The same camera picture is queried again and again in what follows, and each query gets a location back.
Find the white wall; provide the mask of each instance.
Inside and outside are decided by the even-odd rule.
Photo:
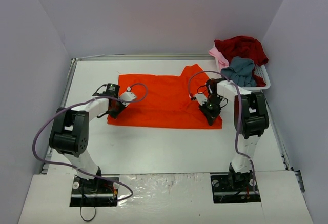
[[[71,57],[205,53],[216,38],[262,39],[282,0],[40,0]]]
[[[70,60],[38,0],[0,0],[0,11],[0,222],[12,224],[40,169],[34,134],[59,106]]]
[[[328,0],[284,0],[263,45],[272,84],[265,96],[313,221],[327,223]]]

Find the black cable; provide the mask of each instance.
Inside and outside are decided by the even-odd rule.
[[[98,94],[98,91],[100,90],[100,88],[102,88],[102,87],[105,87],[107,84],[103,84],[103,85],[101,85],[93,94],[92,94],[92,96],[96,96],[97,94]]]
[[[224,108],[225,106],[227,106],[227,104],[228,104],[228,102],[229,102],[226,98],[225,98],[225,100],[227,101],[227,103],[226,103],[225,105],[223,105],[223,106],[221,107],[221,109]]]
[[[239,191],[236,192],[233,196],[237,196],[237,195],[239,195],[243,190],[244,190],[244,189],[239,190]]]
[[[85,222],[91,222],[95,217],[96,217],[96,214],[97,214],[97,210],[96,210],[96,207],[94,206],[94,216],[89,219],[89,220],[85,220],[82,216],[82,205],[83,205],[83,199],[87,199],[87,196],[84,195],[84,186],[83,186],[83,181],[82,181],[82,184],[81,184],[81,188],[82,188],[82,191],[80,190],[80,193],[81,193],[81,203],[80,203],[80,216],[82,218],[82,220],[84,220]]]
[[[201,87],[206,87],[206,85],[202,85],[202,86],[200,86],[200,87],[197,88],[197,93],[198,93],[198,94],[203,94],[203,93],[206,92],[206,90],[204,90],[203,92],[199,93],[198,90],[199,90],[199,88],[201,88]]]

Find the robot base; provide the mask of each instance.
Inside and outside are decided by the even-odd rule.
[[[234,190],[229,184],[228,173],[211,174],[213,203],[246,203],[261,202],[260,195],[253,192],[248,184],[244,189]]]
[[[118,181],[117,176],[105,178]],[[75,176],[70,207],[112,207],[117,206],[116,184],[102,179],[85,180]]]

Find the wire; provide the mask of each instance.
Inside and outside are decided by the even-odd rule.
[[[96,210],[96,207],[94,206],[94,215],[91,219],[89,220],[85,220],[82,216],[82,205],[83,205],[83,199],[87,199],[87,196],[84,195],[84,186],[83,186],[83,181],[82,181],[82,186],[81,186],[82,190],[80,190],[80,193],[81,193],[81,202],[80,202],[80,216],[82,218],[82,220],[84,220],[85,222],[91,222],[95,217],[96,217],[96,214],[97,214],[97,210]]]
[[[193,76],[191,76],[188,80],[188,93],[189,93],[189,97],[192,98],[193,97],[193,94],[191,93],[190,91],[190,82],[191,80],[198,74],[201,74],[201,73],[215,73],[215,74],[219,74],[221,75],[223,78],[225,78],[227,81],[230,82],[230,80],[223,74],[221,74],[220,72],[217,72],[217,71],[213,71],[213,70],[204,70],[204,71],[200,71],[196,74],[194,74]],[[253,171],[253,191],[255,194],[260,194],[258,191],[255,190],[255,167],[254,167],[254,163],[253,163],[253,160],[250,156],[248,156],[247,154],[245,153],[242,153],[238,150],[238,137],[239,137],[239,134],[240,134],[240,128],[241,128],[241,111],[242,111],[242,108],[241,108],[241,95],[240,95],[240,91],[239,91],[239,87],[237,84],[235,84],[234,82],[230,82],[231,84],[233,84],[235,87],[236,87],[236,90],[237,90],[237,96],[238,96],[238,121],[237,121],[237,128],[236,128],[236,137],[235,137],[235,151],[237,154],[239,155],[242,155],[244,157],[246,157],[250,163],[251,163],[251,166],[252,166],[252,171]]]
[[[52,122],[52,121],[53,121],[54,119],[56,119],[58,116],[60,116],[60,115],[63,114],[64,112],[66,112],[66,111],[68,111],[68,110],[70,110],[70,109],[72,109],[72,108],[74,108],[74,107],[81,106],[81,105],[86,105],[86,104],[88,104],[88,103],[90,103],[90,102],[93,102],[93,101],[95,101],[95,100],[102,99],[102,98],[112,99],[112,100],[120,101],[120,102],[124,101],[124,102],[126,102],[126,103],[137,103],[137,102],[140,102],[140,101],[144,100],[144,98],[145,98],[145,97],[147,96],[147,94],[148,94],[148,88],[147,88],[147,86],[146,86],[145,84],[143,84],[143,83],[138,83],[138,85],[142,85],[142,86],[144,86],[144,87],[145,87],[145,90],[146,90],[144,96],[143,96],[141,99],[139,99],[139,100],[134,100],[134,101],[124,101],[124,100],[121,100],[121,99],[118,99],[118,98],[115,98],[115,97],[111,97],[111,96],[100,96],[100,97],[94,97],[93,99],[90,99],[90,100],[85,101],[85,102],[82,102],[82,103],[78,103],[78,104],[71,105],[71,106],[69,106],[69,107],[67,107],[67,108],[64,108],[64,109],[60,110],[60,111],[59,111],[58,113],[56,113],[53,117],[51,117],[49,120],[47,120],[47,121],[45,122],[45,124],[43,124],[43,126],[42,126],[42,127],[38,130],[38,132],[36,133],[36,135],[35,135],[35,137],[34,137],[34,139],[33,139],[33,143],[32,143],[32,152],[33,152],[33,156],[34,156],[37,160],[39,160],[40,162],[43,162],[44,164],[54,164],[54,165],[63,165],[63,166],[71,167],[71,168],[74,168],[76,171],[81,172],[82,174],[85,174],[85,175],[88,175],[88,176],[91,176],[91,177],[95,177],[95,178],[98,178],[98,179],[102,179],[102,180],[105,180],[105,181],[108,181],[108,182],[111,182],[111,183],[117,183],[117,184],[119,184],[119,185],[121,185],[121,186],[124,186],[125,188],[127,188],[127,189],[131,192],[131,194],[128,195],[128,196],[126,196],[126,197],[123,197],[123,198],[121,198],[121,199],[115,200],[115,201],[117,201],[117,202],[132,197],[132,196],[133,196],[133,191],[132,191],[132,189],[131,189],[128,185],[126,185],[126,184],[124,184],[124,183],[122,183],[122,182],[119,182],[119,181],[116,181],[116,180],[112,180],[112,179],[108,179],[108,178],[105,178],[105,177],[102,177],[102,176],[99,176],[99,175],[90,174],[90,173],[88,173],[88,172],[85,172],[85,171],[82,170],[82,169],[79,169],[77,166],[72,165],[72,164],[67,164],[67,163],[65,163],[65,162],[59,162],[59,161],[49,161],[49,160],[45,160],[45,159],[39,157],[39,155],[38,155],[37,152],[36,152],[36,142],[37,142],[37,139],[39,138],[40,134],[41,134],[41,133],[43,132],[43,130],[47,127],[47,125],[50,124],[50,122]]]
[[[98,91],[100,90],[100,88],[102,88],[102,87],[105,87],[107,84],[103,84],[103,85],[101,85],[93,94],[92,94],[92,96],[95,96],[95,95],[97,95],[97,93],[98,93]]]
[[[202,86],[199,86],[199,87],[197,88],[197,93],[198,93],[198,94],[203,94],[203,93],[205,93],[205,92],[207,91],[207,89],[205,89],[203,92],[199,93],[199,92],[198,92],[198,91],[199,91],[199,88],[202,88],[202,87],[206,87],[206,85],[202,85]]]
[[[238,192],[236,192],[233,196],[239,195],[244,189],[240,189]]]
[[[223,105],[223,106],[221,107],[221,109],[224,108],[225,106],[227,106],[227,104],[228,104],[228,102],[229,102],[228,99],[225,98],[225,100],[226,100],[227,102],[226,102],[225,105]]]

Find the pink cloth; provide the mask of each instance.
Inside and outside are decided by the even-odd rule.
[[[221,52],[216,49],[216,47],[213,47],[211,50],[209,50],[209,54],[213,57],[215,57],[215,60],[217,61],[216,65],[218,66],[219,71],[221,69],[229,67],[229,62],[226,60],[226,58],[222,55]]]

